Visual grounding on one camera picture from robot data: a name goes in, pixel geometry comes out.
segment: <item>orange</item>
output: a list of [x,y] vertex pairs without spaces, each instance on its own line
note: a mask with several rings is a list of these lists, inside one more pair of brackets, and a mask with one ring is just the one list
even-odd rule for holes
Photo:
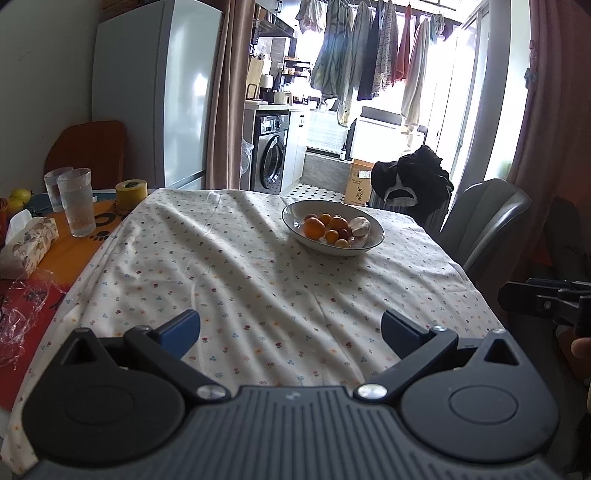
[[339,233],[336,230],[329,230],[324,235],[324,238],[326,238],[326,243],[334,245],[335,242],[339,239]]
[[344,218],[335,215],[334,217],[332,217],[330,223],[329,223],[329,227],[332,230],[342,230],[342,229],[346,229],[349,228],[349,222],[347,220],[345,220]]
[[349,248],[349,242],[343,238],[339,238],[336,243],[335,243],[336,247],[341,247],[341,248]]
[[312,240],[319,240],[324,236],[326,227],[317,218],[308,218],[304,222],[304,227],[302,230],[304,231],[304,235],[306,237],[311,238]]
[[328,213],[323,213],[322,215],[320,215],[320,221],[325,225],[328,225],[331,220],[332,217]]

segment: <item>wooden chair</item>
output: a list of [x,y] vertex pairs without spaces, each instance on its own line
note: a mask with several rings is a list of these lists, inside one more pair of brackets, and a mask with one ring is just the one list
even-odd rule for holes
[[60,167],[89,168],[94,189],[114,189],[123,181],[125,125],[90,122],[66,128],[45,160],[44,173]]

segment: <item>tiled floor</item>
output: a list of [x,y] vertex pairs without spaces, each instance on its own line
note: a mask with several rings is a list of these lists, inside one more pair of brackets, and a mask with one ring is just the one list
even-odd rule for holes
[[292,191],[285,196],[293,197],[297,200],[328,200],[330,202],[342,203],[344,195],[342,193],[331,192],[330,190],[312,187],[304,183],[299,183]]

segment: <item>gray chair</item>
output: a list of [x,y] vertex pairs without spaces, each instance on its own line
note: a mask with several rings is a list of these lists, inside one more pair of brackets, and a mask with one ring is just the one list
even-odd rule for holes
[[530,204],[523,190],[505,180],[477,183],[458,197],[437,242],[475,283]]

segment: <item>range hood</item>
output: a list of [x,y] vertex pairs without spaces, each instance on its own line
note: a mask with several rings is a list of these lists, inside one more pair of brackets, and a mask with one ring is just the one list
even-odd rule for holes
[[273,15],[268,10],[261,8],[256,22],[256,30],[259,37],[293,38],[296,33],[293,28],[281,18]]

